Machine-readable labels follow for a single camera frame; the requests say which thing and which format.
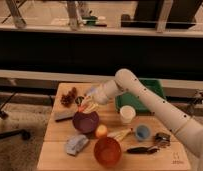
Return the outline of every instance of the orange bowl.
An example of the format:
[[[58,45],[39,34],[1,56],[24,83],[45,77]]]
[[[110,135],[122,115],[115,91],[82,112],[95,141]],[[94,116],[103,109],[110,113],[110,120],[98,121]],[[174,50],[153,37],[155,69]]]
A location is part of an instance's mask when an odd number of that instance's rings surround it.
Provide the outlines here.
[[[120,144],[110,137],[101,138],[95,144],[94,156],[102,166],[113,167],[121,158]]]

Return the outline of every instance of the office chair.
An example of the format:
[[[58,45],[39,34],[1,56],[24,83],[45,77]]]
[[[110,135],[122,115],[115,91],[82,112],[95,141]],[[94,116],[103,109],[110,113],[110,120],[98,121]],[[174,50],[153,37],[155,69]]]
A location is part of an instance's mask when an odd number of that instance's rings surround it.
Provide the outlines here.
[[[5,120],[8,118],[8,114],[3,111],[3,107],[11,100],[11,98],[15,95],[16,93],[13,93],[1,106],[0,106],[0,118]],[[0,133],[0,139],[3,138],[7,138],[7,137],[11,137],[14,135],[18,135],[21,134],[22,139],[23,140],[29,140],[31,137],[30,132],[28,132],[25,129],[18,129],[18,130],[14,130],[14,131],[9,131],[9,132],[4,132],[4,133]]]

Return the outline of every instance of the small purple bowl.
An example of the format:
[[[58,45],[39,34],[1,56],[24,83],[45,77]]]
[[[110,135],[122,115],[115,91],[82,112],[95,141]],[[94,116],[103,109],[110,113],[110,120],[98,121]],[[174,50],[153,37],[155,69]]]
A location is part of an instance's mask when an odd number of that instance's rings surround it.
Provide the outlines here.
[[[73,116],[73,126],[83,134],[95,131],[98,124],[99,115],[95,111],[89,114],[76,112]]]

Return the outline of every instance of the white container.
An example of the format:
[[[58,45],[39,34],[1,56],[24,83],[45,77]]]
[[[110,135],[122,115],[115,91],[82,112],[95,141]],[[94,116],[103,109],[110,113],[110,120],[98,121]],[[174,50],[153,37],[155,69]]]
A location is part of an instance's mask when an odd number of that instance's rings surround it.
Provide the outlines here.
[[[120,108],[120,119],[122,124],[129,124],[136,116],[136,111],[132,106],[122,106]]]

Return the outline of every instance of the green bin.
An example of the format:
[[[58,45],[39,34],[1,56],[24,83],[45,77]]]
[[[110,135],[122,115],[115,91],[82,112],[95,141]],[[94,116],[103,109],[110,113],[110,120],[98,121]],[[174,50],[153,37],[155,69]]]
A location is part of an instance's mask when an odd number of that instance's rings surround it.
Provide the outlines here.
[[[148,89],[152,90],[154,93],[166,99],[163,89],[159,80],[157,79],[145,79],[140,78],[139,81]],[[120,108],[125,105],[130,105],[135,108],[136,113],[149,113],[149,109],[147,109],[140,100],[135,97],[133,94],[127,92],[115,98],[115,106],[117,111],[119,112]]]

